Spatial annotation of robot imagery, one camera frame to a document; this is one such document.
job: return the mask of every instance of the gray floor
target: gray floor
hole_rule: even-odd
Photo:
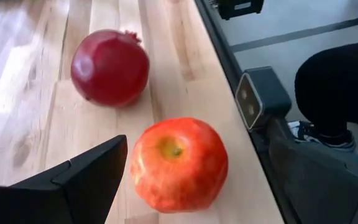
[[[287,34],[358,18],[358,0],[268,0],[261,14],[250,14],[221,27],[230,45]],[[299,66],[313,54],[358,42],[358,26],[280,44],[258,47],[235,56],[241,69],[272,66],[293,100],[289,121],[304,119],[295,103],[293,82]],[[358,125],[350,124],[358,145]]]

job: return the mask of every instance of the red pomegranate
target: red pomegranate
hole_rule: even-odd
[[[123,107],[147,84],[149,58],[135,33],[93,32],[78,46],[71,62],[76,89],[93,103]]]

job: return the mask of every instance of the wood grain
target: wood grain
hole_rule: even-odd
[[[69,80],[76,46],[100,29],[137,32],[150,58],[146,89],[124,109],[88,103]],[[0,185],[117,134],[130,155],[145,128],[178,116],[206,121],[224,142],[229,173],[217,200],[200,212],[157,213],[126,169],[106,223],[283,223],[194,1],[0,2]]]

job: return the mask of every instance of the wooden countertop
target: wooden countertop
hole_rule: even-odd
[[[147,88],[122,110],[89,104],[69,80],[77,45],[105,28],[137,32],[150,57]],[[202,119],[222,137],[229,174],[217,200],[202,212],[157,213],[126,169],[106,223],[283,223],[194,1],[0,1],[0,185],[117,134],[131,153],[145,128],[177,116]]]

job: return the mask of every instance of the floor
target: floor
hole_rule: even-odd
[[[293,86],[299,66],[319,51],[358,42],[357,21],[358,0],[279,0],[265,1],[260,14],[221,20],[221,27],[241,69],[273,67],[293,100],[292,121],[304,119]],[[358,125],[349,128],[358,145]]]

